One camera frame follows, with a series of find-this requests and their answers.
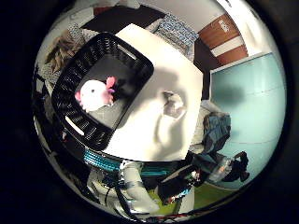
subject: basket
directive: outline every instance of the basket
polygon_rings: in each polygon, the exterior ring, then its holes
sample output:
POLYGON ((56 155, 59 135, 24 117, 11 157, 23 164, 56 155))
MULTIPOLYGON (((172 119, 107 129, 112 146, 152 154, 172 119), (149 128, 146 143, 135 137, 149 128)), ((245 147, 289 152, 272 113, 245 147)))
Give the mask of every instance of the basket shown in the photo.
MULTIPOLYGON (((113 34, 103 32, 86 43, 65 66, 51 96, 54 111, 60 122, 80 143, 91 150, 102 151, 152 73, 153 65, 149 59, 113 34), (131 74, 128 81, 129 94, 126 94, 121 109, 113 114, 113 122, 110 121, 109 125, 83 111, 75 99, 75 92, 82 81, 92 77, 90 71, 104 59, 112 60, 114 67, 124 66, 131 74)), ((97 78, 106 79, 100 73, 97 78)))

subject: pink ear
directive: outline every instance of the pink ear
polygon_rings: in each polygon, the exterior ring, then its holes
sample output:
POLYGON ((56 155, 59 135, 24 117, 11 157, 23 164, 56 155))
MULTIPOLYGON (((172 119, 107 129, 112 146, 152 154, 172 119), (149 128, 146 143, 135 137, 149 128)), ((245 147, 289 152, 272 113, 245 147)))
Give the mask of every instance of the pink ear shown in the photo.
POLYGON ((76 100, 81 101, 80 91, 76 92, 75 98, 76 98, 76 100))
POLYGON ((106 81, 107 89, 111 88, 114 85, 115 81, 116 81, 115 77, 108 77, 106 81))

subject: cloth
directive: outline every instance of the cloth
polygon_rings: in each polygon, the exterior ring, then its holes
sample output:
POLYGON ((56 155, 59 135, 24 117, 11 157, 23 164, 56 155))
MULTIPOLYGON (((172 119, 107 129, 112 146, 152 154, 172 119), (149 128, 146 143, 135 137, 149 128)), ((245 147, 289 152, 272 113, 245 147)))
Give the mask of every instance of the cloth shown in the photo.
POLYGON ((161 21, 158 30, 158 35, 167 37, 167 39, 176 43, 182 49, 184 54, 193 45, 198 38, 198 34, 185 22, 181 21, 178 17, 167 14, 161 21))
POLYGON ((58 72, 84 44, 83 35, 78 25, 74 24, 53 40, 45 63, 50 63, 52 73, 58 72))

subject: plush toy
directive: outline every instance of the plush toy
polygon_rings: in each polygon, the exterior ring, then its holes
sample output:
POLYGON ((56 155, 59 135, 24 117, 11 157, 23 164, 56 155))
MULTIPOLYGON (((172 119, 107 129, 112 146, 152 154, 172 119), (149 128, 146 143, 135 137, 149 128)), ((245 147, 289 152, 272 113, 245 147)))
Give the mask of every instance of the plush toy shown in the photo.
POLYGON ((115 84, 114 77, 108 77, 106 84, 98 80, 89 80, 84 83, 80 91, 77 91, 75 98, 79 101, 82 108, 86 111, 94 111, 102 106, 113 105, 113 96, 111 89, 115 84))

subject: green floor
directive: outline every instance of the green floor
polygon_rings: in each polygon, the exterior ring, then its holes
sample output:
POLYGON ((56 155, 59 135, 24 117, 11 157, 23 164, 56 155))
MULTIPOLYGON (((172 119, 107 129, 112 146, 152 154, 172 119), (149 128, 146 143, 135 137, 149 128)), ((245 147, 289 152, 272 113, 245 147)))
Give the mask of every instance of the green floor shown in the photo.
MULTIPOLYGON (((231 190, 220 189, 209 184, 203 184, 202 186, 195 188, 194 209, 205 207, 211 203, 217 202, 231 193, 233 193, 231 190)), ((153 190, 149 191, 149 196, 159 204, 160 210, 157 214, 171 215, 175 214, 178 210, 177 203, 171 203, 163 206, 159 196, 155 194, 153 190)))
POLYGON ((194 209, 207 206, 233 193, 231 190, 220 189, 209 184, 195 188, 194 209))

